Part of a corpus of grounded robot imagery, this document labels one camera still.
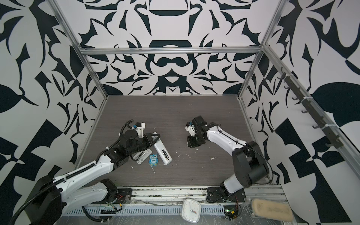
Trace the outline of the white remote control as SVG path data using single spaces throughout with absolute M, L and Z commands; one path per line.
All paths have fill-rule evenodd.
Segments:
M 162 159 L 165 166 L 172 162 L 173 159 L 160 138 L 155 142 L 154 147 L 157 150 L 157 153 Z

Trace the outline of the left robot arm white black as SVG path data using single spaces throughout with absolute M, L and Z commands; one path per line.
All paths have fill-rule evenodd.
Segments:
M 145 151 L 160 139 L 159 134 L 138 136 L 127 130 L 89 164 L 58 177 L 46 175 L 33 187 L 23 209 L 32 225 L 53 225 L 67 212 L 93 202 L 112 201 L 117 187 L 109 179 L 85 187 L 96 178 L 128 162 L 132 155 Z

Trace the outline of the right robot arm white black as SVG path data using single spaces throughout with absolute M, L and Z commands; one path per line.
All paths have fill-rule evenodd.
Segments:
M 214 122 L 207 123 L 202 116 L 197 116 L 188 122 L 185 130 L 189 132 L 187 136 L 189 148 L 197 148 L 206 142 L 212 142 L 232 157 L 234 174 L 220 185 L 226 195 L 251 187 L 271 172 L 259 145 L 254 141 L 240 140 L 227 133 L 220 125 Z

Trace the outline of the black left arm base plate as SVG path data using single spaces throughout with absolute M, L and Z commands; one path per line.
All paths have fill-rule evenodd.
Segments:
M 131 188 L 118 188 L 117 190 L 110 190 L 102 201 L 92 202 L 92 204 L 106 204 L 106 203 L 125 203 L 132 198 Z

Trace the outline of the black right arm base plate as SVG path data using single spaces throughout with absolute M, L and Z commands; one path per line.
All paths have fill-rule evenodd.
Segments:
M 241 189 L 234 194 L 226 194 L 221 187 L 208 187 L 206 201 L 208 203 L 244 203 L 246 195 L 244 189 Z

